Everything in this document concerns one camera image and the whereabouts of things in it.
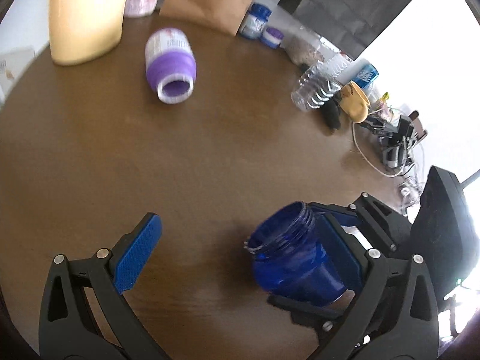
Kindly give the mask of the yellow banana-shaped object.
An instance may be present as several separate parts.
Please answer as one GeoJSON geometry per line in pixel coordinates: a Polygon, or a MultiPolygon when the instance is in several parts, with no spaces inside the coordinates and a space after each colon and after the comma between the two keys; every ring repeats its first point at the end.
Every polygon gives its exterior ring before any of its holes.
{"type": "Polygon", "coordinates": [[[343,86],[340,98],[339,105],[352,122],[360,124],[367,119],[370,101],[356,82],[351,80],[343,86]]]}

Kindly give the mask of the blue transparent jar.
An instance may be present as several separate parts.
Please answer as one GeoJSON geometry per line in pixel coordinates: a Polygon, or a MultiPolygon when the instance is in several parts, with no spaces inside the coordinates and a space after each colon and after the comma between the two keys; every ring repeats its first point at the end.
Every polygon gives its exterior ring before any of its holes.
{"type": "Polygon", "coordinates": [[[272,295],[328,306],[347,287],[316,234],[317,220],[305,202],[291,203],[265,219],[244,242],[253,276],[272,295]]]}

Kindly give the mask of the black clips pile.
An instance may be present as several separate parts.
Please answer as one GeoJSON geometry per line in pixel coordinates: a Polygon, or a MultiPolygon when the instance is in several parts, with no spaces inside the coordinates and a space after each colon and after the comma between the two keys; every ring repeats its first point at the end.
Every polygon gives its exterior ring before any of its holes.
{"type": "Polygon", "coordinates": [[[388,171],[400,171],[413,165],[413,148],[427,137],[418,111],[400,115],[396,125],[370,115],[360,124],[377,136],[382,154],[382,164],[388,171]]]}

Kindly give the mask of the blue lidded pill bottle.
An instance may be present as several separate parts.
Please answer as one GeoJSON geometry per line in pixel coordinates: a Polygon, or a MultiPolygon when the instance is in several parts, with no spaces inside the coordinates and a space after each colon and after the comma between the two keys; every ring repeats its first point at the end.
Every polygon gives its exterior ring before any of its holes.
{"type": "Polygon", "coordinates": [[[245,14],[238,33],[248,39],[257,39],[264,30],[272,11],[263,4],[254,2],[245,14]]]}

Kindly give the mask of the black monitor screen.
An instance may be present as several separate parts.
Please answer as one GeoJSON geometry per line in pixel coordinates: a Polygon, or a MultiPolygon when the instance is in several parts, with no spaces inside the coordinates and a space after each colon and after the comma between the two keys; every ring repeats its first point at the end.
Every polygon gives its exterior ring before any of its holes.
{"type": "Polygon", "coordinates": [[[411,0],[280,0],[303,26],[323,36],[351,59],[392,23],[411,0]]]}

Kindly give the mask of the blue labelled water bottle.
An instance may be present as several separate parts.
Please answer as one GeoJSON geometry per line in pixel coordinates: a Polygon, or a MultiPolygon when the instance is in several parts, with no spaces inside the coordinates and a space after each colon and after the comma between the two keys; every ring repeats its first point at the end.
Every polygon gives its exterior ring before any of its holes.
{"type": "Polygon", "coordinates": [[[364,94],[368,97],[374,88],[374,81],[379,77],[379,71],[370,62],[366,63],[352,78],[364,94]]]}

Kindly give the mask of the yellow thermos jug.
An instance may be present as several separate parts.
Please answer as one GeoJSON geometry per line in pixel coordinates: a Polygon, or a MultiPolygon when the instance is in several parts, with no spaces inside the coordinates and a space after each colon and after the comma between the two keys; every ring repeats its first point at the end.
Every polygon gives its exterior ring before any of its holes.
{"type": "Polygon", "coordinates": [[[126,0],[49,0],[49,48],[54,63],[73,66],[114,49],[126,0]]]}

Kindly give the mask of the purple white cup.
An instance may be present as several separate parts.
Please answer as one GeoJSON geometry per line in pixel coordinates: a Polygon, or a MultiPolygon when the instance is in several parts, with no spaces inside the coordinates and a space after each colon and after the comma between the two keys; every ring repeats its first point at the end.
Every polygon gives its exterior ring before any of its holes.
{"type": "Polygon", "coordinates": [[[158,99],[177,104],[194,90],[197,64],[187,36],[178,28],[162,28],[145,44],[145,76],[158,99]]]}

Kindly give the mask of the black object beside bottle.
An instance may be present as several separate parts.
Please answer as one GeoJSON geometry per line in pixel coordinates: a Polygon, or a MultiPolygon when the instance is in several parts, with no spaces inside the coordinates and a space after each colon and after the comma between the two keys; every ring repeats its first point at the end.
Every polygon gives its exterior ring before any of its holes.
{"type": "Polygon", "coordinates": [[[341,128],[340,107],[338,99],[333,96],[320,109],[326,125],[331,131],[338,131],[341,128]]]}

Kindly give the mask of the small purple lidded jar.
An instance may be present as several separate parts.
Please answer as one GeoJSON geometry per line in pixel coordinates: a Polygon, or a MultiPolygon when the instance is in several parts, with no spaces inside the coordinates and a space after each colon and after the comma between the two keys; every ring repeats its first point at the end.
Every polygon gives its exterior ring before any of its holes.
{"type": "Polygon", "coordinates": [[[275,27],[268,26],[264,29],[260,35],[259,40],[267,47],[277,49],[284,38],[284,34],[281,30],[275,27]]]}

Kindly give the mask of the clear plastic water bottle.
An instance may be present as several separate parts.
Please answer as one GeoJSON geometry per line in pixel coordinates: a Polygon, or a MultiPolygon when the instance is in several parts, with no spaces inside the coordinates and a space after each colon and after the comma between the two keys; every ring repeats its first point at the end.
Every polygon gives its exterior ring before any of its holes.
{"type": "Polygon", "coordinates": [[[298,79],[290,99],[304,112],[323,107],[343,88],[340,76],[352,63],[353,60],[342,52],[326,62],[315,61],[298,79]]]}

